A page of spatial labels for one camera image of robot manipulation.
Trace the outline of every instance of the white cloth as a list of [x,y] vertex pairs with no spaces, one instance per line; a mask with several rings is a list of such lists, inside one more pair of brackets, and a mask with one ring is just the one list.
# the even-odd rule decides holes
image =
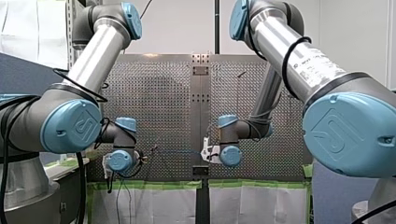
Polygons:
[[0,0],[0,52],[67,69],[65,1]]
[[210,189],[211,224],[305,224],[307,189]]
[[[92,224],[118,223],[118,189],[93,193]],[[122,188],[119,196],[120,223],[139,224],[195,224],[196,189],[129,189]]]

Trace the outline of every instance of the blue joint cap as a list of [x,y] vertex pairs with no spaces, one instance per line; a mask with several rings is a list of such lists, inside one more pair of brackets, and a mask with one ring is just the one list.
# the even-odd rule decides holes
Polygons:
[[131,118],[117,118],[116,124],[131,132],[136,132],[136,120]]
[[0,94],[0,103],[2,101],[11,100],[16,97],[24,96],[26,94]]
[[131,31],[132,40],[138,40],[142,37],[142,21],[140,20],[139,13],[132,3],[121,3],[124,11],[125,20]]
[[229,33],[233,40],[243,40],[247,23],[248,3],[247,0],[238,0],[233,6],[230,18]]
[[270,126],[268,127],[268,132],[264,137],[269,137],[274,133],[274,126],[272,123],[270,123]]
[[233,124],[238,121],[238,117],[236,115],[223,115],[218,119],[219,128],[224,128],[230,124]]
[[304,140],[312,155],[341,175],[396,174],[396,108],[357,92],[316,100],[305,112]]
[[220,153],[220,160],[225,166],[235,167],[239,165],[242,158],[242,152],[239,147],[228,146]]
[[102,129],[101,119],[99,108],[91,101],[65,102],[41,126],[41,144],[57,154],[80,152],[95,142]]
[[124,150],[117,150],[111,153],[108,160],[108,167],[115,172],[125,172],[134,167],[136,161]]

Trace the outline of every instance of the label on robot arm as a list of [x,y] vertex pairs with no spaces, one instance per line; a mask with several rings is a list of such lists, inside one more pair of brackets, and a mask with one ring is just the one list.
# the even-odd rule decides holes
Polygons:
[[334,79],[346,73],[318,49],[311,49],[311,53],[295,63],[293,68],[309,86],[317,86],[324,79]]

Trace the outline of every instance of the pegboard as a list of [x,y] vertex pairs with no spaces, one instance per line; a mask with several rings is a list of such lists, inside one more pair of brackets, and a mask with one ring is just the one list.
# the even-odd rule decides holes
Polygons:
[[[268,70],[267,63],[255,56],[210,55],[210,62],[205,61],[209,74],[196,76],[192,59],[191,55],[121,55],[106,81],[104,115],[135,118],[136,148],[150,156],[136,179],[193,179],[192,166],[197,161],[204,164],[198,154],[203,130],[223,114],[247,118]],[[197,93],[205,103],[197,102]],[[275,132],[270,138],[260,143],[242,140],[240,166],[210,164],[209,178],[302,180],[302,165],[312,160],[304,147],[302,104],[283,90],[273,117]],[[216,139],[212,129],[212,143]],[[111,151],[111,145],[95,151],[96,159],[88,167],[90,181],[103,180],[102,156]]]
[[[108,103],[104,116],[137,120],[135,148],[149,156],[135,179],[191,179],[190,55],[175,57],[121,55],[103,90]],[[112,151],[103,144],[90,162],[90,181],[103,180],[102,156]]]

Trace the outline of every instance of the wire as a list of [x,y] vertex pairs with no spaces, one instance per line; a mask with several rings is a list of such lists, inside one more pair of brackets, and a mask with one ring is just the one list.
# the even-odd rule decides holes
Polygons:
[[117,198],[116,198],[117,220],[119,221],[119,224],[120,224],[119,197],[120,197],[120,191],[122,188],[122,183],[123,183],[123,179],[120,182],[120,188],[119,188],[119,192],[117,193]]
[[377,215],[377,214],[379,214],[379,213],[381,213],[381,212],[383,212],[385,210],[388,210],[388,209],[390,209],[390,208],[392,208],[394,206],[396,206],[396,200],[377,207],[375,210],[373,210],[373,211],[367,213],[366,215],[364,215],[364,216],[356,219],[355,221],[353,221],[352,224],[362,224],[363,221],[369,219],[370,217],[373,217],[373,216],[375,216],[375,215]]
[[84,223],[85,216],[85,201],[87,198],[86,180],[85,180],[85,167],[84,160],[82,159],[81,152],[76,153],[79,169],[79,187],[80,187],[80,198],[79,198],[79,209],[78,209],[78,224]]
[[[1,182],[1,187],[0,187],[0,220],[2,224],[7,224],[7,218],[6,218],[6,211],[5,211],[5,200],[6,200],[6,187],[7,187],[7,178],[8,178],[8,144],[9,144],[9,136],[12,130],[12,127],[14,126],[15,122],[17,121],[18,117],[23,113],[25,109],[30,107],[32,103],[37,101],[40,97],[38,96],[25,96],[24,98],[17,98],[14,100],[11,100],[14,104],[22,104],[23,100],[28,101],[26,105],[23,106],[23,108],[12,118],[11,122],[7,126],[6,130],[6,137],[4,139],[3,143],[3,150],[4,150],[4,155],[3,155],[3,175],[2,175],[2,182]],[[6,108],[7,103],[1,105],[0,110]]]
[[98,93],[96,93],[96,92],[94,92],[94,91],[91,91],[90,89],[85,88],[84,86],[78,84],[75,80],[73,80],[73,79],[71,79],[70,77],[68,77],[67,75],[65,75],[64,73],[67,74],[67,73],[69,72],[68,70],[64,70],[64,69],[60,69],[60,68],[53,68],[52,71],[53,71],[56,75],[58,75],[58,76],[60,76],[60,77],[62,77],[62,78],[64,78],[64,79],[66,79],[67,81],[69,81],[69,82],[75,84],[76,86],[78,86],[79,88],[81,88],[82,90],[84,90],[85,92],[87,92],[87,93],[89,93],[89,94],[95,96],[96,98],[98,98],[98,99],[97,99],[97,102],[100,102],[100,103],[106,103],[106,102],[108,102],[108,100],[107,100],[104,96],[102,96],[102,95],[100,95],[100,94],[98,94]]
[[126,188],[126,190],[128,190],[128,194],[129,194],[129,224],[132,224],[132,196],[131,196],[131,191],[129,191],[129,189],[126,187],[125,185],[125,181],[123,182],[123,186]]
[[106,118],[106,117],[102,118],[101,123],[102,123],[102,126],[105,126],[105,127],[104,127],[104,128],[102,129],[102,131],[99,133],[99,136],[98,136],[98,138],[97,138],[98,141],[97,141],[97,142],[95,143],[95,145],[93,146],[93,149],[99,148],[99,146],[101,146],[101,145],[104,143],[103,135],[105,134],[105,132],[106,132],[106,130],[107,130],[107,128],[108,128],[108,125],[109,125],[110,123],[112,123],[112,124],[116,125],[118,128],[120,128],[126,135],[128,135],[128,137],[134,139],[134,142],[136,143],[136,138],[135,138],[131,133],[129,133],[129,130],[127,130],[126,128],[120,126],[120,125],[117,124],[116,122],[112,121],[110,118]]
[[121,173],[117,173],[117,175],[119,175],[120,177],[122,177],[122,178],[124,178],[124,179],[130,179],[130,178],[132,178],[132,177],[134,177],[134,176],[136,176],[136,175],[139,174],[139,172],[142,170],[142,166],[143,166],[143,162],[140,161],[140,162],[137,164],[137,170],[136,170],[133,174],[131,174],[131,175],[123,175],[123,174],[121,174]]
[[142,19],[143,19],[143,16],[146,14],[146,11],[148,10],[148,8],[149,8],[149,5],[151,4],[151,2],[152,2],[152,0],[149,0],[149,1],[148,1],[148,3],[146,4],[146,7],[145,7],[145,9],[143,10],[143,13],[142,13],[142,15],[140,16],[140,20],[142,20]]
[[99,133],[99,136],[97,138],[98,141],[95,142],[95,145],[93,146],[93,149],[97,149],[97,148],[99,148],[99,146],[102,145],[102,143],[104,141],[103,140],[103,135],[105,134],[105,132],[106,132],[106,130],[108,128],[108,125],[111,123],[111,120],[109,118],[102,118],[102,120],[100,122],[101,122],[103,128],[102,128],[102,130]]
[[111,173],[111,176],[106,180],[107,182],[107,193],[111,193],[113,191],[113,179],[114,179],[114,172]]
[[290,92],[290,94],[294,97],[297,98],[297,95],[294,93],[294,91],[291,89],[290,84],[289,84],[289,80],[288,80],[288,61],[289,61],[289,57],[291,55],[291,53],[294,51],[294,49],[301,43],[304,42],[309,42],[312,43],[311,38],[309,38],[308,36],[302,36],[300,37],[296,42],[294,42],[293,44],[290,45],[288,51],[285,54],[285,57],[283,58],[283,63],[282,63],[282,79],[283,79],[283,83],[285,84],[286,89]]

